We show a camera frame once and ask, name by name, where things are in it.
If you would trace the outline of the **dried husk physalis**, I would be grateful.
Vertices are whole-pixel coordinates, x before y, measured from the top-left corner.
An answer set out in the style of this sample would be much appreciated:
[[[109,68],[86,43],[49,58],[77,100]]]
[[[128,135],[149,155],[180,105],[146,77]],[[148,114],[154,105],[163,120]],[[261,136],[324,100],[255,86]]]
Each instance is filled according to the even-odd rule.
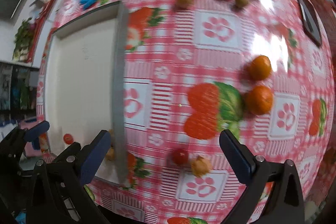
[[[195,177],[202,177],[210,172],[212,169],[209,159],[197,156],[190,161],[190,167]]]

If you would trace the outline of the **orange mandarin with stem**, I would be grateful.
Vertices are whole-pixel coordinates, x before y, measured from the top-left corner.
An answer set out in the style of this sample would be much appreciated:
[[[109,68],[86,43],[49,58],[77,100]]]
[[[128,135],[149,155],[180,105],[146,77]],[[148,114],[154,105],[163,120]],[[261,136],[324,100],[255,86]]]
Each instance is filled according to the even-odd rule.
[[[258,85],[249,91],[245,97],[246,109],[253,115],[264,115],[273,106],[273,93],[270,88]]]

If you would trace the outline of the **cherry tomato in tray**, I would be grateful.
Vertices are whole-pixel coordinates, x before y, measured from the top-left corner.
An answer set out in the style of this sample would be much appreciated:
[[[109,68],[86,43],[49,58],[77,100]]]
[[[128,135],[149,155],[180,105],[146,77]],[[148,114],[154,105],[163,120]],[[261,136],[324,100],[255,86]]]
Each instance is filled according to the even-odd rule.
[[[71,145],[74,142],[74,138],[71,134],[64,134],[63,141],[67,145]]]

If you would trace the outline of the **husk physalis in tray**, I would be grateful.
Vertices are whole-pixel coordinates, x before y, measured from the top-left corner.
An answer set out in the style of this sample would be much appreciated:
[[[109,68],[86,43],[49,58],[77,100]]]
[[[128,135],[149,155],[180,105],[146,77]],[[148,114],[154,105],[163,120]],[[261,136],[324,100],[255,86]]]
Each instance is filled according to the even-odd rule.
[[[110,147],[108,149],[108,152],[106,153],[105,158],[107,160],[109,160],[109,161],[113,161],[114,160],[114,148],[113,147]]]

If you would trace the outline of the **white tray with grey rim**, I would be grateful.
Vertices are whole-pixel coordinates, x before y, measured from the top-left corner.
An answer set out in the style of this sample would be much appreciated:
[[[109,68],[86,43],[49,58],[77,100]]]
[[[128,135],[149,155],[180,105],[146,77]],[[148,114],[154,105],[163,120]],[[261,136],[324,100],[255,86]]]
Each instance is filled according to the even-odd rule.
[[[84,146],[106,130],[100,152],[113,148],[114,159],[103,159],[93,175],[119,185],[128,174],[123,105],[128,15],[117,1],[58,28],[51,36],[43,92],[51,152],[65,150],[65,134]]]

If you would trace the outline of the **red cherry tomato near tray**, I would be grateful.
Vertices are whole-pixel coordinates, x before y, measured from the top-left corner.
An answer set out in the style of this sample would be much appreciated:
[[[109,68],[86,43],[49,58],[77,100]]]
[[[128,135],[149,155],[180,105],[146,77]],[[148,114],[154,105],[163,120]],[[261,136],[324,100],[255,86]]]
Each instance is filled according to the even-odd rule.
[[[189,153],[187,150],[179,148],[172,152],[171,159],[174,164],[182,166],[188,163]]]

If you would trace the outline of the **green potted plant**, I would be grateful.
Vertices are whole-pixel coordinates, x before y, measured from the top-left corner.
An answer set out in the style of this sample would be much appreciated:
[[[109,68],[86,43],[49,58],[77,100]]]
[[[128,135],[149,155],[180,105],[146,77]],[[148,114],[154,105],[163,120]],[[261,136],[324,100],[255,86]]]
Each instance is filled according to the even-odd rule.
[[[22,20],[14,38],[13,61],[27,62],[35,34],[36,24],[32,17]]]

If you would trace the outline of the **yellow-orange tangerine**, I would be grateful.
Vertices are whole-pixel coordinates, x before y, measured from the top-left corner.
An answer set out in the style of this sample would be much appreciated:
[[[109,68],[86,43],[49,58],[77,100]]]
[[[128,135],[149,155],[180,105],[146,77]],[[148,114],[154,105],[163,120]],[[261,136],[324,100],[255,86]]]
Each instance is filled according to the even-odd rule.
[[[260,55],[254,58],[248,66],[248,73],[255,81],[267,79],[272,71],[270,59],[267,56]]]

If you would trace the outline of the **pink strawberry checkered tablecloth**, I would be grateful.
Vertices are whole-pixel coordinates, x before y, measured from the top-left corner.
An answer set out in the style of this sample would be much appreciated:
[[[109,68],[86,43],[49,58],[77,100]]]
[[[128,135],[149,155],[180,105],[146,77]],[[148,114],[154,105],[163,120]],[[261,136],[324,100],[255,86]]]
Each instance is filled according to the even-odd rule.
[[[334,116],[334,77],[328,37],[322,46],[306,35],[297,0],[97,0],[84,10],[64,0],[46,41],[37,89],[38,120],[45,119],[44,77],[52,34],[98,7],[120,1],[128,9],[124,72],[126,182],[94,177],[95,201],[147,223],[219,223],[242,195],[241,184],[219,146],[230,130],[254,155],[294,161],[303,197],[315,188]],[[327,6],[325,0],[318,5]],[[251,61],[264,55],[272,71],[255,81]],[[253,115],[245,95],[263,85],[273,93],[269,113]],[[173,163],[176,149],[187,164]],[[190,161],[209,159],[210,172],[195,177]]]

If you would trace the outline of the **tan walnut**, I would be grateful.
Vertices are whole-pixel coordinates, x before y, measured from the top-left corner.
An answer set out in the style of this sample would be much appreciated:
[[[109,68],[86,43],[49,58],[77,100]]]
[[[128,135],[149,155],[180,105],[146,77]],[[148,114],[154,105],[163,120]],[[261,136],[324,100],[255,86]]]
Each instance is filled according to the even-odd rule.
[[[188,9],[194,0],[175,0],[175,5],[179,9]]]

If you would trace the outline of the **black smartphone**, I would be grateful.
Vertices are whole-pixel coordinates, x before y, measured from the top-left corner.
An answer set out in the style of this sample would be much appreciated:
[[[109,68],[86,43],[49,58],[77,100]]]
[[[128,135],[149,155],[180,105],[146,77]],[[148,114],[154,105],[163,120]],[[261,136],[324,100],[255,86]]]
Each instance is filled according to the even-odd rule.
[[[318,24],[315,8],[309,0],[297,0],[301,12],[303,30],[310,40],[320,48],[322,46],[322,36]]]

